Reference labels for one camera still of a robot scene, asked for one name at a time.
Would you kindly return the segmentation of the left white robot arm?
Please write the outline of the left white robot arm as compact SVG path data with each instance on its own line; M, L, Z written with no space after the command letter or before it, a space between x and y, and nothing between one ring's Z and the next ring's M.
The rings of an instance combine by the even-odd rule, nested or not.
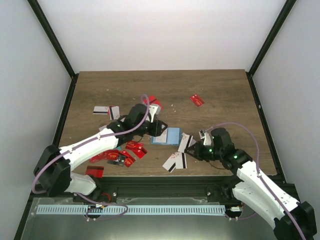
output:
M74 173L74 169L98 154L128 143L134 136L159 137L168 127L158 119L160 111L158 104L139 103L127 115L91 137L68 146L47 146L33 171L32 192L49 197L62 193L81 194L89 201L97 202L102 196L97 180L87 174Z

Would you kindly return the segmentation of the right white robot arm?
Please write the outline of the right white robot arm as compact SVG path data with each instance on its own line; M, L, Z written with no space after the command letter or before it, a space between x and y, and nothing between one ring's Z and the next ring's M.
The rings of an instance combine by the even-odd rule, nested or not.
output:
M200 140L187 143L184 152L199 161L220 161L232 172L220 188L229 202L250 207L273 229L278 240L312 240L317 234L314 208L281 189L259 168L258 162L236 148L228 131L217 127L199 132Z

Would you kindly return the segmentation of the white striped sunset card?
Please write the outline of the white striped sunset card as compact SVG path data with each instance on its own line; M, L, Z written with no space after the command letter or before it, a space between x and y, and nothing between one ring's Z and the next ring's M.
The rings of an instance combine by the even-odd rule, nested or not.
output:
M197 141L194 140L192 135L186 134L186 133L182 133L182 137L181 137L181 141L178 147L178 152L179 153L184 153L185 150L189 147L191 147L192 145L194 145Z

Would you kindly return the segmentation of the teal card holder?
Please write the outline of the teal card holder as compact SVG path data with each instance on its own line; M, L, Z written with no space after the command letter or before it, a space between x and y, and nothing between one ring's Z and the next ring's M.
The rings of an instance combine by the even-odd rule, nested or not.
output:
M151 137L150 143L154 145L178 146L182 139L182 129L168 127L160 136Z

